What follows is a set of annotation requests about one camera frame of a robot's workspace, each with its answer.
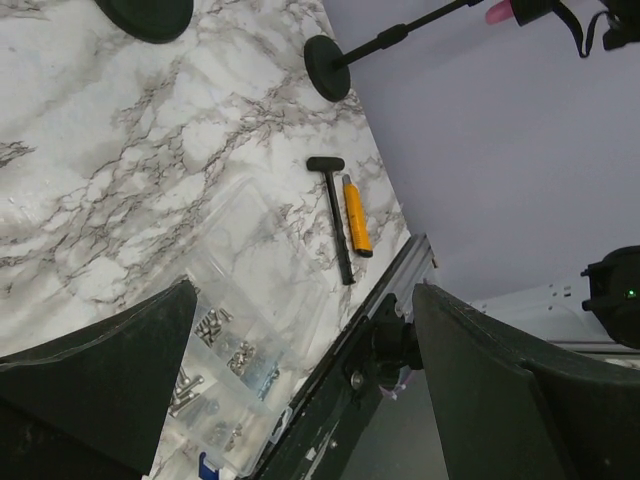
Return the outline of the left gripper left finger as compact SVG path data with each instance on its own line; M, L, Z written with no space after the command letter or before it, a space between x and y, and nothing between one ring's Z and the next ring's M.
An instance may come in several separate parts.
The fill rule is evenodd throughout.
M92 325L1 359L4 479L149 474L197 304L175 283Z

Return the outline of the black shock-mount round stand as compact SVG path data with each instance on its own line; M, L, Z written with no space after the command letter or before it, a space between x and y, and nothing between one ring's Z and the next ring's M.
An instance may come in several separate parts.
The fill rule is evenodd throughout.
M152 44L176 40L189 26L193 0L95 0L106 17L125 33Z

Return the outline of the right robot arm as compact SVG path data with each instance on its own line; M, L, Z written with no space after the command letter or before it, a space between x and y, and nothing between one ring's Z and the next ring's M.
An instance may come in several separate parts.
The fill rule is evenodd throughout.
M579 353L639 361L639 248L616 249L577 276L471 305Z

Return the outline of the pink microphone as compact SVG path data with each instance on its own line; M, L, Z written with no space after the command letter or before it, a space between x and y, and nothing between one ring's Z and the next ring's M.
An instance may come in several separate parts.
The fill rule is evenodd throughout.
M500 0L487 10L485 21L488 25L497 25L511 19L513 16L511 0Z

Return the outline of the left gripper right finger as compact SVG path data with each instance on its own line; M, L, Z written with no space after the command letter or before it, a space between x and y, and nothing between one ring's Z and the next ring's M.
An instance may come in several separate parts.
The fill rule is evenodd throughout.
M435 285L414 322L452 479L635 479L639 373L489 317Z

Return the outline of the black clip round stand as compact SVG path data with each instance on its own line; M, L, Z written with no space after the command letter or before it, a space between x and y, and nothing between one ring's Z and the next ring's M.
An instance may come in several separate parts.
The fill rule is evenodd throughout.
M308 77L316 91L326 100L337 103L346 98L351 88L349 66L379 50L386 50L413 31L424 27L463 7L473 7L475 1L452 1L408 24L396 24L379 33L371 41L342 52L339 45L326 35L316 35L305 42L303 57ZM637 1L604 1L604 9L594 14L586 28L562 1L511 0L516 23L524 27L548 14L555 15L569 29L580 58L590 56L597 23L604 17L608 30L602 37L603 49L614 51L639 42L639 3Z

